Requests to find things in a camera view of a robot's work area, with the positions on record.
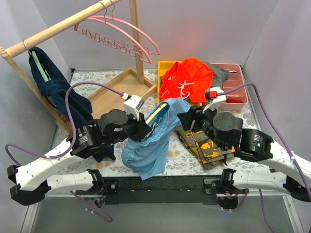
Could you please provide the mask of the yellow hanger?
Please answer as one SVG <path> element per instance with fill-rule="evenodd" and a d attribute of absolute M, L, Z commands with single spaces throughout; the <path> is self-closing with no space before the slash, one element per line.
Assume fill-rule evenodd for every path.
<path fill-rule="evenodd" d="M 167 106 L 167 103 L 163 103 L 161 104 L 154 113 L 152 113 L 150 115 L 150 117 L 148 117 L 148 119 L 146 120 L 146 123 L 149 124 L 154 118 L 157 119 L 152 125 L 151 128 L 152 130 L 154 130 L 161 122 L 162 117 L 158 118 L 157 115 Z"/>

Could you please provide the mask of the light blue shorts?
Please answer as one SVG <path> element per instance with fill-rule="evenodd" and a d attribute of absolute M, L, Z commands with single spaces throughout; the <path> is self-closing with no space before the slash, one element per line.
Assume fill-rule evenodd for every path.
<path fill-rule="evenodd" d="M 170 98 L 158 104 L 147 118 L 165 102 L 167 106 L 157 115 L 158 118 L 162 117 L 162 120 L 151 135 L 140 142 L 129 139 L 121 154 L 123 164 L 136 172 L 142 180 L 164 172 L 169 150 L 169 134 L 181 125 L 177 114 L 190 109 L 189 103 L 184 99 Z M 154 118 L 148 125 L 151 126 L 156 120 Z"/>

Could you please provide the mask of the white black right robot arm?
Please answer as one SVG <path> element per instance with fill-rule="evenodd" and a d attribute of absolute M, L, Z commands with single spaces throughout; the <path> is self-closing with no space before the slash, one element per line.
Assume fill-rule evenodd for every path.
<path fill-rule="evenodd" d="M 185 131 L 202 131 L 221 150 L 233 150 L 234 157 L 276 169 L 267 174 L 226 168 L 209 187 L 216 193 L 244 189 L 274 190 L 310 202 L 311 164 L 293 155 L 260 130 L 243 128 L 243 120 L 229 112 L 204 111 L 193 106 L 178 118 Z"/>

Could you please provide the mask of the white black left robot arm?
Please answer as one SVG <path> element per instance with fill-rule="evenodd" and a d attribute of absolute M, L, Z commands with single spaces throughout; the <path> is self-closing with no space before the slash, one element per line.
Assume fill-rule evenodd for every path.
<path fill-rule="evenodd" d="M 91 194 L 104 193 L 106 184 L 99 170 L 59 175 L 58 171 L 90 156 L 107 154 L 104 149 L 127 138 L 141 141 L 152 128 L 144 115 L 138 117 L 113 109 L 76 130 L 75 135 L 64 139 L 57 147 L 33 162 L 7 168 L 8 179 L 15 183 L 10 188 L 11 199 L 23 206 L 42 201 L 58 192 L 82 190 Z"/>

